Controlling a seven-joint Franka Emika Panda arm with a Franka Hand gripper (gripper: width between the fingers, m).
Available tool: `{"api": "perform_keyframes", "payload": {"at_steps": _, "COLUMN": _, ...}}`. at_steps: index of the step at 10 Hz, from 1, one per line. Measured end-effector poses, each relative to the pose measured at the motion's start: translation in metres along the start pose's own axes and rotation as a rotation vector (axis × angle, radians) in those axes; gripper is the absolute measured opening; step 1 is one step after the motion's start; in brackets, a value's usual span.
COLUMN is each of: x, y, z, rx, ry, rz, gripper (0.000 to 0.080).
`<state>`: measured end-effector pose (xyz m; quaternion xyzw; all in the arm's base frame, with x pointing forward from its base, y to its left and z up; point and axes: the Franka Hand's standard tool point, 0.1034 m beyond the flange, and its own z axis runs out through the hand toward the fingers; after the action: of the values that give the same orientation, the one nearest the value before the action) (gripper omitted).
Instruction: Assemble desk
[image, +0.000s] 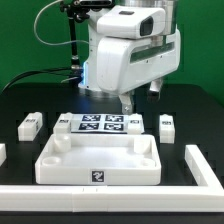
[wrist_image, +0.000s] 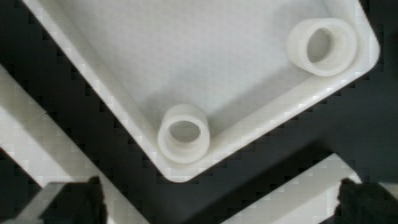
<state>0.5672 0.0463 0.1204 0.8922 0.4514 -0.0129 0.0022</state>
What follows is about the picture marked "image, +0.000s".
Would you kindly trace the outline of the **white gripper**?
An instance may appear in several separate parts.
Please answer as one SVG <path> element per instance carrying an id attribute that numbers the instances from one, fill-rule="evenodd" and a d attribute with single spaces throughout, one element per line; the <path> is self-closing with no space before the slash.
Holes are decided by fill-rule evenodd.
<path id="1" fill-rule="evenodd" d="M 152 81 L 148 100 L 158 101 L 163 86 L 163 80 L 158 78 L 175 71 L 179 62 L 179 30 L 163 39 L 161 46 L 156 46 L 153 38 L 128 40 L 104 37 L 97 50 L 97 84 L 104 92 L 121 94 L 122 113 L 132 114 L 133 96 L 128 91 Z"/>

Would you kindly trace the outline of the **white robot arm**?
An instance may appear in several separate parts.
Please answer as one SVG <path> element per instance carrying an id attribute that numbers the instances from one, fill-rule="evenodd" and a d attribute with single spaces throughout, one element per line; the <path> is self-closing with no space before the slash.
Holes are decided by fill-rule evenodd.
<path id="1" fill-rule="evenodd" d="M 80 91 L 119 98 L 124 114 L 134 111 L 133 95 L 140 86 L 148 85 L 148 99 L 158 100 L 163 77 L 180 62 L 177 6 L 178 0 L 121 0 L 92 11 Z"/>

